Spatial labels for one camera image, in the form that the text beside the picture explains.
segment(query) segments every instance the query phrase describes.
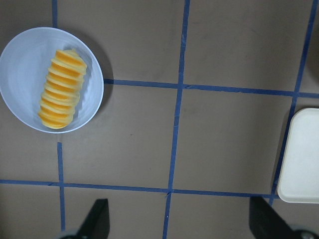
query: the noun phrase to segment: blue tape line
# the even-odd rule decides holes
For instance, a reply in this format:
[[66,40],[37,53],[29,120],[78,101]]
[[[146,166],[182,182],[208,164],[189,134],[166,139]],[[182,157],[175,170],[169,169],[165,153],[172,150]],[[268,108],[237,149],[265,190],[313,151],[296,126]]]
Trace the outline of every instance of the blue tape line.
[[301,98],[319,98],[319,94],[318,93],[299,93],[299,97]]
[[193,194],[193,195],[210,195],[210,196],[226,196],[226,197],[243,197],[243,198],[250,198],[250,197],[254,197],[254,196],[261,196],[263,198],[270,198],[270,196],[271,196],[270,194],[214,192],[214,191],[199,191],[199,190],[184,190],[184,189],[174,189],[173,193]]
[[150,82],[150,81],[128,81],[128,80],[104,79],[104,84],[177,89],[177,84],[175,83],[162,83],[162,82]]
[[268,204],[272,206],[274,204],[274,195],[271,195]]
[[164,224],[163,224],[163,237],[162,237],[163,239],[167,238],[170,200],[171,200],[171,192],[172,192],[173,181],[174,181],[178,128],[179,128],[178,127],[179,114],[180,114],[180,107],[181,107],[181,100],[182,100],[183,82],[184,82],[185,50],[186,50],[186,42],[187,42],[189,6],[190,6],[190,0],[185,0],[183,24],[182,24],[182,31],[181,31],[180,54],[179,54],[178,86],[177,86],[177,96],[176,96],[176,104],[175,104],[173,138],[172,138],[169,177],[168,177],[168,194],[166,198],[165,218],[164,218]]
[[58,28],[58,1],[52,0],[52,27]]
[[61,231],[65,231],[65,202],[64,187],[60,187],[60,211],[61,211]]
[[64,184],[63,184],[63,155],[62,143],[57,143],[58,153],[58,170],[59,170],[59,187],[60,187],[60,215],[61,215],[61,231],[65,230],[65,199],[64,199]]
[[206,85],[183,85],[187,90],[203,90],[203,91],[223,91],[234,93],[247,93],[247,94],[260,94],[260,95],[273,95],[273,96],[293,96],[293,91],[276,91],[276,90],[263,90],[251,89],[240,87],[227,87],[227,86],[206,86]]
[[303,78],[303,73],[304,73],[304,69],[305,69],[305,65],[306,65],[306,59],[307,59],[307,53],[308,53],[308,49],[309,49],[310,39],[311,39],[311,35],[313,32],[317,6],[318,6],[318,0],[314,0],[312,8],[311,8],[309,21],[308,21],[308,27],[307,27],[307,32],[306,32],[303,53],[301,56],[300,66],[299,66],[299,71],[298,71],[298,76],[297,76],[297,82],[295,85],[295,92],[299,92],[299,90],[300,90],[301,81]]
[[109,189],[109,190],[123,190],[123,191],[141,191],[141,192],[156,192],[156,193],[167,193],[168,192],[167,189],[163,189],[163,188],[144,188],[144,187],[112,186],[112,185],[96,185],[96,184],[80,184],[80,183],[65,183],[64,187]]
[[165,217],[164,217],[164,225],[163,225],[163,237],[162,237],[163,239],[167,238],[169,211],[170,211],[170,200],[171,200],[171,193],[169,193],[167,195],[167,198],[166,198]]
[[38,181],[26,181],[26,180],[0,180],[0,184],[17,184],[17,185],[33,185],[33,186],[59,186],[59,183],[55,182],[38,182]]
[[182,32],[181,32],[180,54],[179,54],[178,86],[177,86],[177,96],[176,96],[176,104],[175,104],[172,150],[171,150],[171,158],[170,158],[169,177],[168,177],[169,190],[172,190],[172,187],[173,187],[174,170],[175,170],[179,114],[180,114],[183,81],[184,81],[185,50],[186,50],[186,41],[187,41],[189,6],[190,6],[190,0],[185,0]]
[[59,182],[63,183],[63,158],[62,158],[62,143],[57,144],[58,151],[58,170],[59,170]]

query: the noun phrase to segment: floor tile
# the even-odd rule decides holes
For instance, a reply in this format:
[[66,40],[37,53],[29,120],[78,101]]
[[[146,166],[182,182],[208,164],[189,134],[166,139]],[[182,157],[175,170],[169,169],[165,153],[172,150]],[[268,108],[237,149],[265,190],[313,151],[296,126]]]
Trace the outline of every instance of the floor tile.
[[61,230],[59,188],[0,185],[0,237],[53,239]]
[[88,44],[104,78],[177,83],[183,2],[59,1],[58,26]]
[[286,203],[275,199],[273,208],[292,229],[304,229],[319,234],[318,204]]
[[96,199],[107,198],[110,213],[108,239],[161,239],[164,193],[65,188],[66,229],[77,230]]
[[319,18],[315,18],[314,28],[309,44],[306,66],[301,84],[301,92],[319,93]]
[[0,52],[19,33],[34,27],[52,26],[50,1],[0,1]]
[[249,198],[173,194],[167,239],[245,238]]
[[291,98],[186,90],[174,188],[270,193]]
[[0,97],[0,179],[58,181],[57,136],[18,120]]
[[107,86],[83,128],[62,136],[64,180],[167,188],[176,90]]
[[191,2],[186,84],[293,90],[312,1]]

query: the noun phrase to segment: container lid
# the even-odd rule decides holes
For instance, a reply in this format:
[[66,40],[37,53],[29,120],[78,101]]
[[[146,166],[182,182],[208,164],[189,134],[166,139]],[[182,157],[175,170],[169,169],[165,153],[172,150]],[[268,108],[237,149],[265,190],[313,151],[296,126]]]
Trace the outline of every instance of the container lid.
[[319,109],[303,109],[292,118],[278,195],[289,203],[319,203]]

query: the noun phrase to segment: food in bowl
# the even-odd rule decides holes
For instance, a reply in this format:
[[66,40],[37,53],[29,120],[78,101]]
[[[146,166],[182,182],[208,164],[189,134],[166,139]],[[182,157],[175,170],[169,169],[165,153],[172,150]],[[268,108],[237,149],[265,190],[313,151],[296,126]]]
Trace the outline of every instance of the food in bowl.
[[38,115],[44,126],[59,129],[73,121],[86,69],[75,49],[56,51],[39,102]]

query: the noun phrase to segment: plastic bowl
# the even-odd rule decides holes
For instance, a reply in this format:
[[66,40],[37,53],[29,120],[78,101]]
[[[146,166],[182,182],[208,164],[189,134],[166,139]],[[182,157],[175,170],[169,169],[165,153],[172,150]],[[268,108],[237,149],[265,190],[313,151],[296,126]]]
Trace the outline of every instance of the plastic bowl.
[[[51,129],[37,115],[47,68],[57,49],[73,48],[88,65],[81,98],[72,123]],[[102,101],[104,84],[97,59],[81,40],[60,29],[38,27],[17,35],[0,57],[0,72],[0,92],[8,108],[23,123],[42,132],[65,133],[82,127],[95,115]]]

